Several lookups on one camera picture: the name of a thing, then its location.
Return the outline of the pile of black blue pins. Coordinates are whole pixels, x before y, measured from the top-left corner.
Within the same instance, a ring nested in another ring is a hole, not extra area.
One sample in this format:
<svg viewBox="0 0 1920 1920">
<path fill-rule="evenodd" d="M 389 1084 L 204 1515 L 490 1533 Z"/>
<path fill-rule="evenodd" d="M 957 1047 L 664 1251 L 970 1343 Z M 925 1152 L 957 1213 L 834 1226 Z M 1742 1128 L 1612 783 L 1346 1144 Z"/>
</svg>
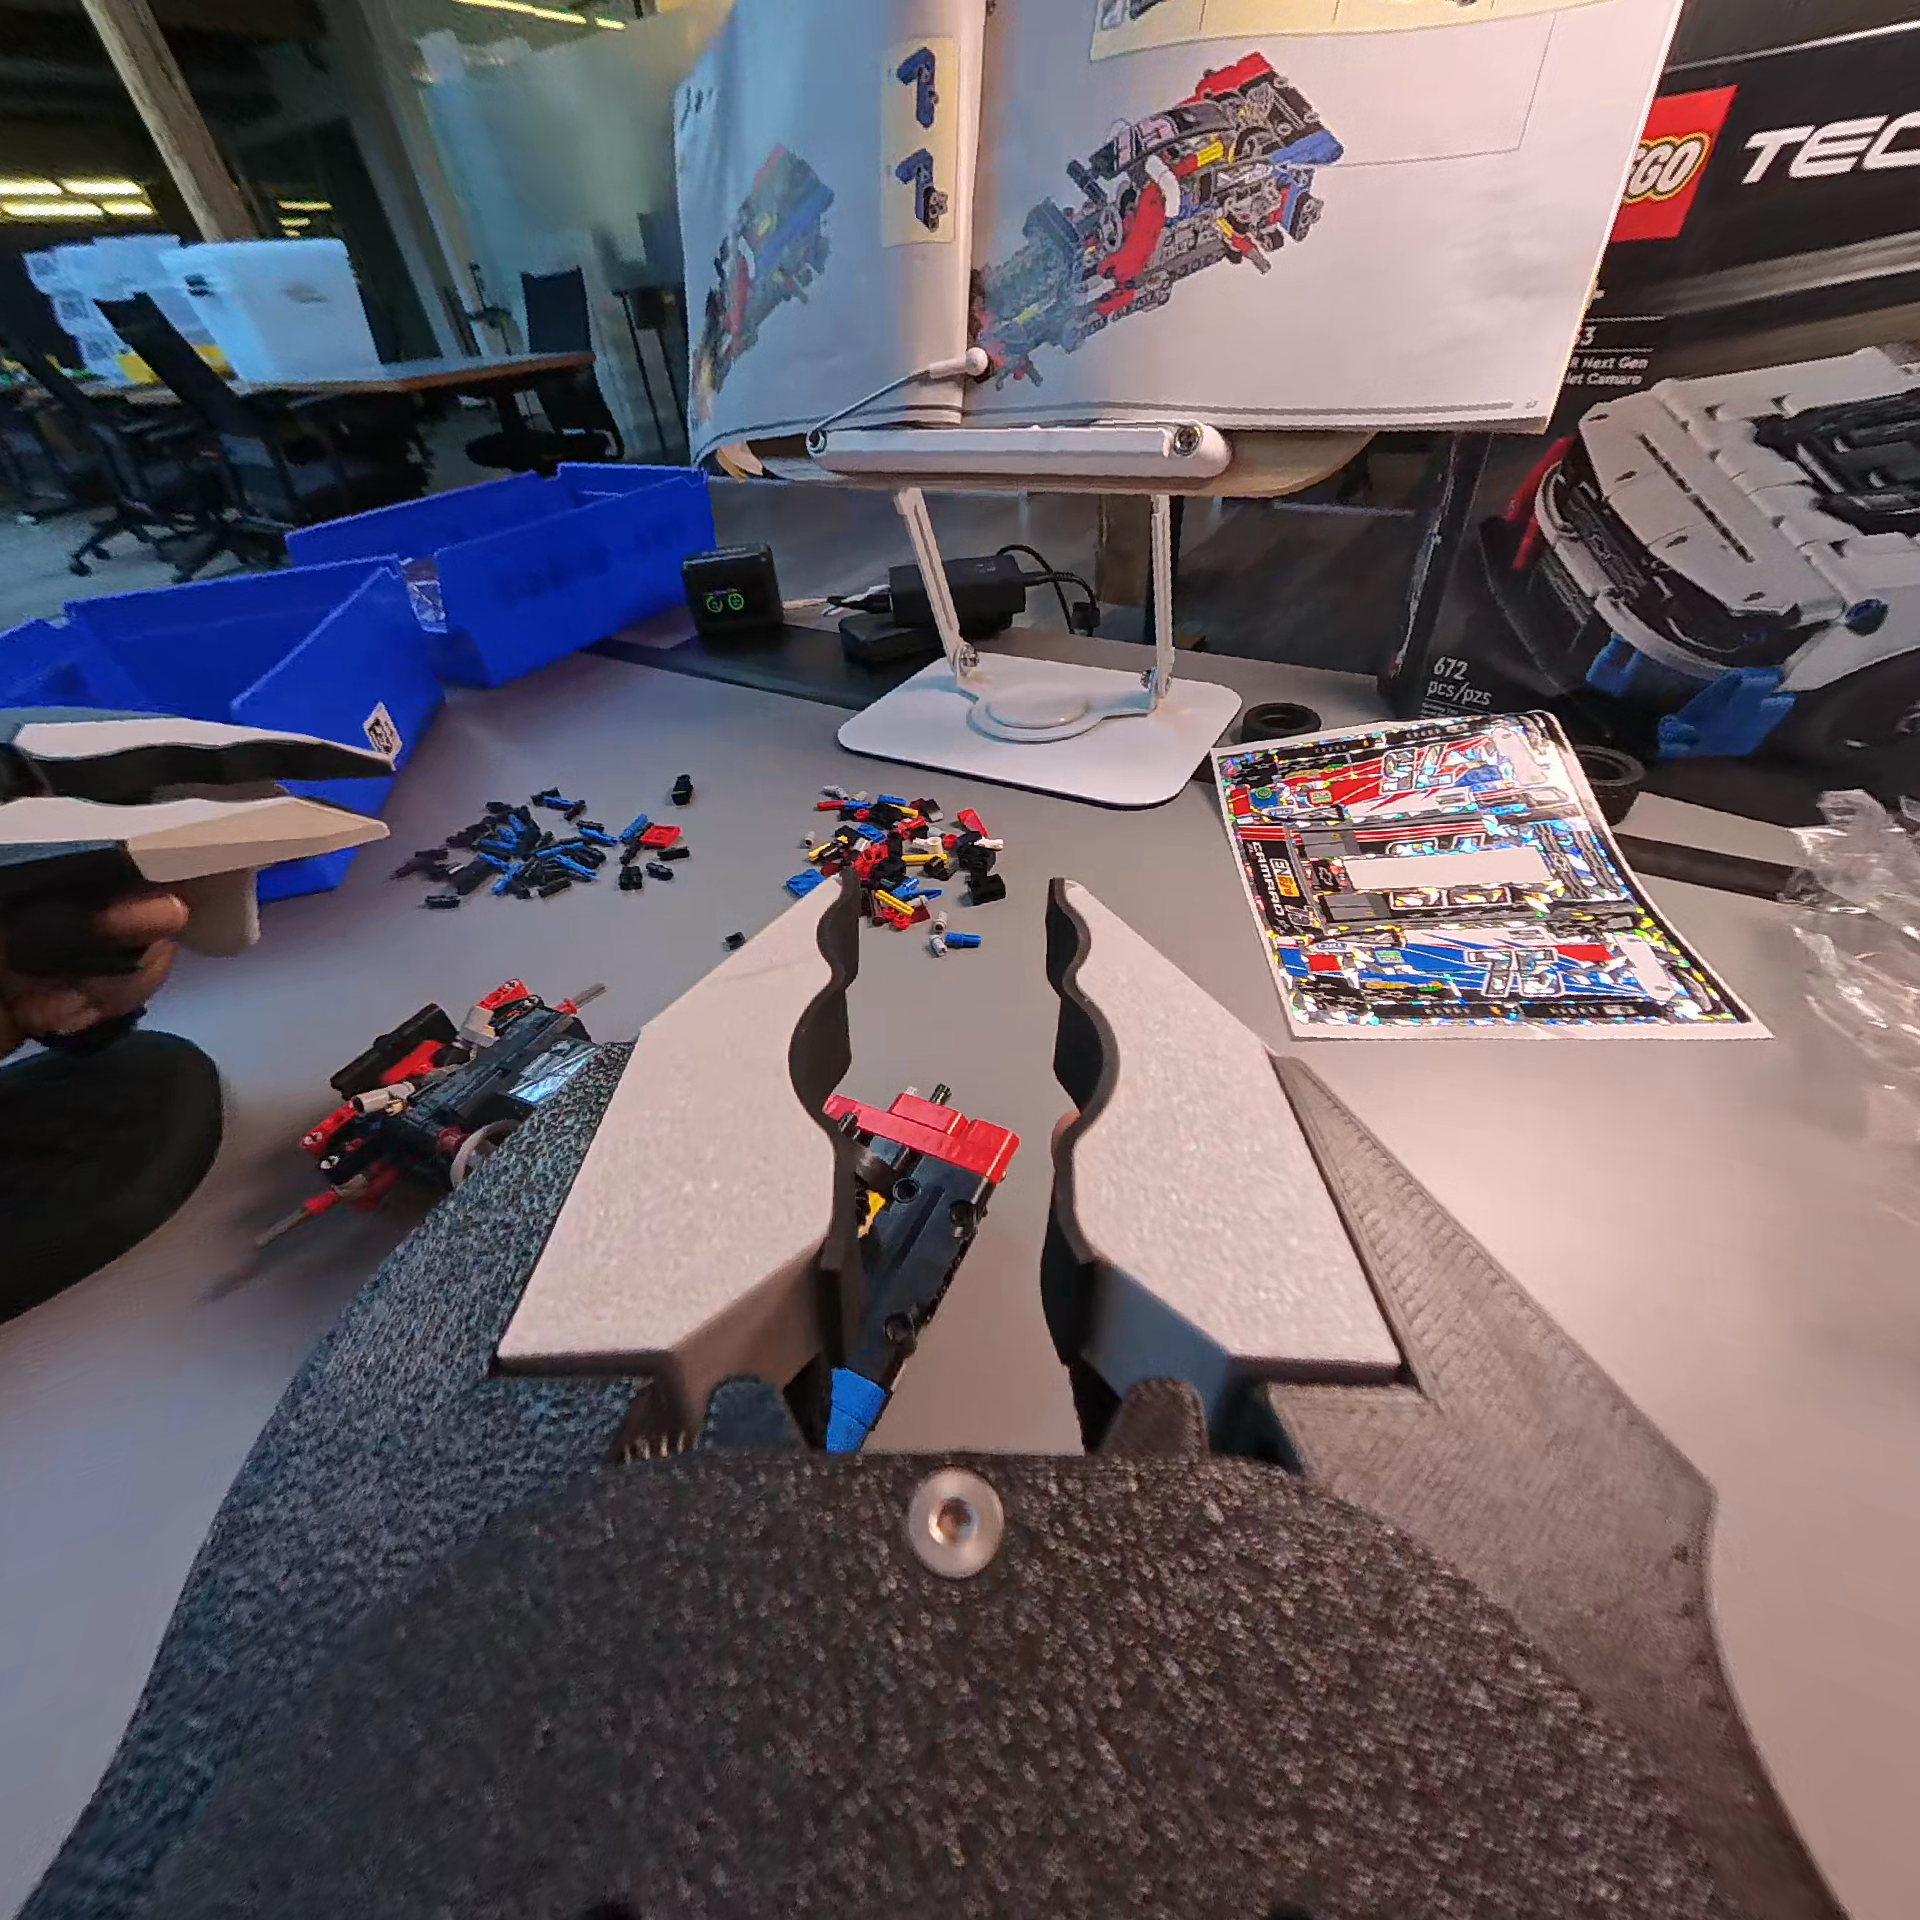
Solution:
<svg viewBox="0 0 1920 1920">
<path fill-rule="evenodd" d="M 599 809 L 559 783 L 522 800 L 487 800 L 474 818 L 442 837 L 404 849 L 389 881 L 411 890 L 426 912 L 460 912 L 478 899 L 554 900 L 581 890 L 609 885 L 617 894 L 639 894 L 652 881 L 672 881 L 688 861 L 693 843 L 664 853 L 623 845 L 634 812 L 605 822 Z"/>
</svg>

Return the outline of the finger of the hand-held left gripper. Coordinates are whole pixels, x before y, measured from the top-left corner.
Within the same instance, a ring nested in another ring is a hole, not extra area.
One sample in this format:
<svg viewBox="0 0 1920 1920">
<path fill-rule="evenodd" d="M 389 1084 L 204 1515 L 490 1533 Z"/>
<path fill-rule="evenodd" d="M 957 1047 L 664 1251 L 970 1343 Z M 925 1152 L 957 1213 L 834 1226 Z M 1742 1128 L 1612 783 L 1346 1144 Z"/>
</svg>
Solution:
<svg viewBox="0 0 1920 1920">
<path fill-rule="evenodd" d="M 159 804 L 9 800 L 3 912 L 46 900 L 93 912 L 129 893 L 159 890 L 190 912 L 190 949 L 232 957 L 257 942 L 263 870 L 353 853 L 386 837 L 384 820 L 294 793 Z"/>
<path fill-rule="evenodd" d="M 300 731 L 179 715 L 9 715 L 7 798 L 158 798 L 169 788 L 386 782 L 397 760 Z"/>
</svg>

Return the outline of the holographic sticker sheet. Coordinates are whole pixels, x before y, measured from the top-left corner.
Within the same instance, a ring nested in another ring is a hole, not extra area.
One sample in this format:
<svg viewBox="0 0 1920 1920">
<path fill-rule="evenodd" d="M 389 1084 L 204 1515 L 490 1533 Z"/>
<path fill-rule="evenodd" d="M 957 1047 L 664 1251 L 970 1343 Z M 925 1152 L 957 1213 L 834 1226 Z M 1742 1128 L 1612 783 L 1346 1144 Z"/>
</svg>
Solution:
<svg viewBox="0 0 1920 1920">
<path fill-rule="evenodd" d="M 1297 1041 L 1768 1041 L 1624 858 L 1546 711 L 1213 751 Z"/>
</svg>

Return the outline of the blue storage bin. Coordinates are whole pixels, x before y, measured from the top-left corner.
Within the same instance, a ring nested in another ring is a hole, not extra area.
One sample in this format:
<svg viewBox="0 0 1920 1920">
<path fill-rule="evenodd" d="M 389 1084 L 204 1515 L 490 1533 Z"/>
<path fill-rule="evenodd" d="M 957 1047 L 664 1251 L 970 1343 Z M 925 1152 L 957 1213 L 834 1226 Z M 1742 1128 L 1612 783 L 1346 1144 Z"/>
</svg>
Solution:
<svg viewBox="0 0 1920 1920">
<path fill-rule="evenodd" d="M 69 606 L 3 635 L 7 708 L 130 708 L 307 731 L 410 764 L 446 708 L 391 562 L 336 562 Z"/>
<path fill-rule="evenodd" d="M 697 468 L 562 465 L 294 530 L 294 565 L 431 562 L 447 687 L 509 687 L 682 610 L 682 562 L 717 546 Z"/>
</svg>

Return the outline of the lego car model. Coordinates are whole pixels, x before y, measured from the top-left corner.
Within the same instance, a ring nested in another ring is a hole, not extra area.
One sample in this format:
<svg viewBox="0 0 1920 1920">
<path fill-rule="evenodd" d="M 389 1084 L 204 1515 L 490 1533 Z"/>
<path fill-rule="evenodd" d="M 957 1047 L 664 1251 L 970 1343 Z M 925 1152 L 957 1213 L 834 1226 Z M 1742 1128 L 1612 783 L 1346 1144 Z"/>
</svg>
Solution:
<svg viewBox="0 0 1920 1920">
<path fill-rule="evenodd" d="M 581 1001 L 601 992 L 596 983 L 547 1002 L 522 979 L 504 979 L 465 1023 L 428 1002 L 380 1037 L 332 1075 L 340 1104 L 300 1141 L 322 1186 L 254 1247 L 347 1206 L 374 1213 L 397 1186 L 460 1188 L 587 1067 L 599 1045 Z M 888 1106 L 829 1095 L 823 1113 L 853 1141 L 867 1306 L 845 1363 L 818 1363 L 786 1397 L 810 1445 L 860 1455 L 941 1311 L 1018 1137 L 959 1113 L 944 1084 L 927 1099 L 902 1092 Z"/>
</svg>

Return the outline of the black device green display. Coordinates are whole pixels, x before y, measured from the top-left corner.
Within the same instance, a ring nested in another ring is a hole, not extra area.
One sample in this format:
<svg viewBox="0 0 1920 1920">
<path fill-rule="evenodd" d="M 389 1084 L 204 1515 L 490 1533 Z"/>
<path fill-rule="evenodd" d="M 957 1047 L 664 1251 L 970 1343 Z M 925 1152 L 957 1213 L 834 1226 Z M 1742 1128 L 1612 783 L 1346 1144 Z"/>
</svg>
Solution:
<svg viewBox="0 0 1920 1920">
<path fill-rule="evenodd" d="M 707 643 L 763 639 L 785 628 L 778 558 L 768 543 L 693 553 L 682 562 L 693 632 Z"/>
</svg>

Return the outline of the pile of mixed lego pieces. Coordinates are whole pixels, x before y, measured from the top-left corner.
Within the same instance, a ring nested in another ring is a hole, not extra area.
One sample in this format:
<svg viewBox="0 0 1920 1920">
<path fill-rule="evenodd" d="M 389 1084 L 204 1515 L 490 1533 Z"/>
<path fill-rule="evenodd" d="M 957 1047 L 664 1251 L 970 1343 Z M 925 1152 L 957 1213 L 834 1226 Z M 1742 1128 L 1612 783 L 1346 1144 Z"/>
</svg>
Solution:
<svg viewBox="0 0 1920 1920">
<path fill-rule="evenodd" d="M 897 792 L 823 782 L 774 809 L 772 881 L 781 904 L 853 900 L 863 930 L 911 942 L 931 957 L 976 957 L 1009 900 L 1009 843 L 970 804 L 938 800 L 925 782 Z"/>
</svg>

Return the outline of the wooden office table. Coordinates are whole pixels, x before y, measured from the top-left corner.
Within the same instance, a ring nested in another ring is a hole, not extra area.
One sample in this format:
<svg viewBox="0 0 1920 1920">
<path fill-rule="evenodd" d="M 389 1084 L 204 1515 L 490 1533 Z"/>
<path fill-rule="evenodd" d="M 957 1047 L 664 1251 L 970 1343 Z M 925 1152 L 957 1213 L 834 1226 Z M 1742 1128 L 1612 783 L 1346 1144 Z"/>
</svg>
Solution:
<svg viewBox="0 0 1920 1920">
<path fill-rule="evenodd" d="M 428 355 L 411 362 L 384 362 L 374 374 L 351 375 L 225 375 L 230 393 L 241 400 L 480 400 L 492 407 L 504 436 L 522 430 L 515 395 L 541 381 L 590 374 L 596 351 L 512 352 L 512 355 Z"/>
</svg>

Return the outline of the crumpled clear plastic bag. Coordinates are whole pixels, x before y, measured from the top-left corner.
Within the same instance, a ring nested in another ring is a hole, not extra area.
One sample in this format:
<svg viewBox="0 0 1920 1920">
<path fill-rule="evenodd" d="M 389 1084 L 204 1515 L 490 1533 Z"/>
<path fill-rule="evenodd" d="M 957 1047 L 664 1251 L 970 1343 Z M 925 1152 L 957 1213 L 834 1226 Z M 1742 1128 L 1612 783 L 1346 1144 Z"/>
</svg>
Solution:
<svg viewBox="0 0 1920 1920">
<path fill-rule="evenodd" d="M 1807 1002 L 1885 1075 L 1917 1080 L 1917 800 L 1825 792 L 1817 808 L 1782 893 Z"/>
</svg>

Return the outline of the black power adapter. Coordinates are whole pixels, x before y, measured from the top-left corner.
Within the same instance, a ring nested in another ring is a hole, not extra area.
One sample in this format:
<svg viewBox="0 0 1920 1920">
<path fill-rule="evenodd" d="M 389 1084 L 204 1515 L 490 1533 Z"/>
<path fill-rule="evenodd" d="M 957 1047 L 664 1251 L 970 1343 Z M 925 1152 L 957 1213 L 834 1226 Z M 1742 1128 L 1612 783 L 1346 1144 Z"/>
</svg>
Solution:
<svg viewBox="0 0 1920 1920">
<path fill-rule="evenodd" d="M 1028 606 L 1028 573 L 1012 554 L 944 562 L 944 577 L 963 637 L 994 637 Z M 922 565 L 895 565 L 885 587 L 897 628 L 938 628 Z"/>
</svg>

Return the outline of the lego set box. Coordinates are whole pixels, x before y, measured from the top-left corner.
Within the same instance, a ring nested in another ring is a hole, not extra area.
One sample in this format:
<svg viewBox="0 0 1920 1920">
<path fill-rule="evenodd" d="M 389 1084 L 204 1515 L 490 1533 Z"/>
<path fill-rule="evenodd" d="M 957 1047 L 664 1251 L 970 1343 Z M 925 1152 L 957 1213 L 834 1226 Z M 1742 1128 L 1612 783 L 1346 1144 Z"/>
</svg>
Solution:
<svg viewBox="0 0 1920 1920">
<path fill-rule="evenodd" d="M 1684 5 L 1546 451 L 1488 461 L 1389 708 L 1917 798 L 1917 5 Z"/>
</svg>

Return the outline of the person's left hand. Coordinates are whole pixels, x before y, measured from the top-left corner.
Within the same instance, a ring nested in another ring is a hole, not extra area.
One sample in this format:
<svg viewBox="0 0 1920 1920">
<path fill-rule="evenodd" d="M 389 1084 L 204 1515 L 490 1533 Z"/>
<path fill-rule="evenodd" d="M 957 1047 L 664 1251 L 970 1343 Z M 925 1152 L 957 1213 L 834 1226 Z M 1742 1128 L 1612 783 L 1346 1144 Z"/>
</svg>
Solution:
<svg viewBox="0 0 1920 1920">
<path fill-rule="evenodd" d="M 67 1040 L 145 1010 L 166 979 L 190 907 L 174 893 L 145 890 L 98 915 L 98 930 L 145 944 L 141 971 L 102 979 L 31 979 L 3 955 L 3 1059 L 51 1037 Z"/>
</svg>

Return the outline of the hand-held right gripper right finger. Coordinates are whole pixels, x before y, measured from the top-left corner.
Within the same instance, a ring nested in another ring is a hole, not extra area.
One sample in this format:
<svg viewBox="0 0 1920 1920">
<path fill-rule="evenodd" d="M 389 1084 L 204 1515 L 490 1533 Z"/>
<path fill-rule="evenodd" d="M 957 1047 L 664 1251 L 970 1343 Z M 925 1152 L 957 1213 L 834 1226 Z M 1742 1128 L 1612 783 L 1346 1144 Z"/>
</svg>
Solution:
<svg viewBox="0 0 1920 1920">
<path fill-rule="evenodd" d="M 1046 1318 L 1104 1388 L 1383 1384 L 1402 1345 L 1275 1052 L 1115 907 L 1055 878 Z"/>
</svg>

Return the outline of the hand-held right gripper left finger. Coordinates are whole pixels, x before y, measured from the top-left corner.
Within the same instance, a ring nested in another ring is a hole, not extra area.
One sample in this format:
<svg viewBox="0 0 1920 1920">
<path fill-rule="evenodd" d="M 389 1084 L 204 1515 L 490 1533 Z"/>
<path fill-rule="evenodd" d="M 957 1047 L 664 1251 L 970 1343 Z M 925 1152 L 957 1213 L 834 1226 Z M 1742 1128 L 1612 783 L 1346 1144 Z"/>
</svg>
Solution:
<svg viewBox="0 0 1920 1920">
<path fill-rule="evenodd" d="M 501 1372 L 785 1388 L 829 1352 L 856 973 L 860 893 L 823 881 L 639 1029 Z"/>
</svg>

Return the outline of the black desk mat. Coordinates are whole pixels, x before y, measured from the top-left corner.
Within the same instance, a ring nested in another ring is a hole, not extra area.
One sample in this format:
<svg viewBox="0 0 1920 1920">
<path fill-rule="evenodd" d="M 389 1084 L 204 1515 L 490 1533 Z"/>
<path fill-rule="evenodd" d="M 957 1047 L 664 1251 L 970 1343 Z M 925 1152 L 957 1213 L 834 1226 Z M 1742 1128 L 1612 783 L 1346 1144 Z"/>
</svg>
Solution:
<svg viewBox="0 0 1920 1920">
<path fill-rule="evenodd" d="M 895 687 L 907 684 L 925 661 L 893 661 L 863 666 L 845 661 L 837 628 L 781 628 L 749 639 L 707 643 L 693 616 L 677 608 L 639 621 L 596 646 L 590 656 L 781 692 L 829 708 L 867 708 Z M 1058 628 L 1012 628 L 987 639 L 984 661 L 1058 661 L 1099 671 L 1147 671 L 1149 646 L 1139 639 L 1075 637 Z M 1230 687 L 1245 706 L 1292 703 L 1324 715 L 1327 725 L 1385 719 L 1375 680 L 1358 673 L 1311 671 L 1297 663 L 1218 656 L 1213 651 L 1180 651 L 1175 675 L 1183 684 Z"/>
</svg>

